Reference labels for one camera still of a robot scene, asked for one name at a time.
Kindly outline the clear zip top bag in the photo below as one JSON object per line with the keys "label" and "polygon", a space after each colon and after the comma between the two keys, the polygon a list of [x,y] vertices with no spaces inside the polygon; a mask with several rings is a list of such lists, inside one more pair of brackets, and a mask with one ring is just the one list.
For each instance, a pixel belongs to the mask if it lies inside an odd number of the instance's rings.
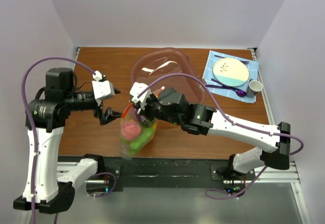
{"label": "clear zip top bag", "polygon": [[148,120],[137,113],[131,103],[123,112],[120,120],[121,155],[131,160],[154,137],[157,120]]}

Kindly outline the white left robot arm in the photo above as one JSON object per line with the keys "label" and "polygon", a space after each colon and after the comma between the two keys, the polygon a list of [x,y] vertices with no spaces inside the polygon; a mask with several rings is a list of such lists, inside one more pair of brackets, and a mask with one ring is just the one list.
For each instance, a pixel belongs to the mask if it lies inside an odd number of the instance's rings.
{"label": "white left robot arm", "polygon": [[14,200],[14,209],[38,209],[40,213],[67,211],[76,190],[88,178],[101,179],[105,174],[104,158],[86,154],[76,166],[57,177],[58,149],[66,120],[74,111],[93,111],[101,125],[121,117],[111,108],[103,110],[103,101],[120,90],[97,72],[91,91],[79,91],[77,76],[69,68],[52,68],[46,73],[46,85],[28,105],[33,122],[26,120],[30,143],[26,187]]}

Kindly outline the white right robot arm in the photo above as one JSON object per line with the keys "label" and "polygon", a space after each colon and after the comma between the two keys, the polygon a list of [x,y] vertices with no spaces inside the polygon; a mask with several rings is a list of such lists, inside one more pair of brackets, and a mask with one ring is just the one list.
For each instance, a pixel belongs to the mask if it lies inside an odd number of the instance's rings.
{"label": "white right robot arm", "polygon": [[254,146],[244,153],[229,157],[228,166],[218,170],[227,179],[237,180],[257,167],[288,170],[290,159],[289,125],[265,125],[223,115],[202,104],[189,103],[174,88],[152,93],[144,83],[135,82],[130,90],[131,104],[121,116],[120,133],[123,154],[136,155],[155,134],[158,120],[181,127],[192,135],[214,135],[232,138]]}

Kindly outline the pink fake peach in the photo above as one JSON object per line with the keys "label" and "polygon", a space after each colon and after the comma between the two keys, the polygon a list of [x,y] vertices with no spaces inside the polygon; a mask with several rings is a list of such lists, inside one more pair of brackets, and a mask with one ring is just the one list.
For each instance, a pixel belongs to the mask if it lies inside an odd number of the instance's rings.
{"label": "pink fake peach", "polygon": [[141,133],[141,127],[135,121],[125,121],[121,124],[121,135],[127,141],[133,141]]}

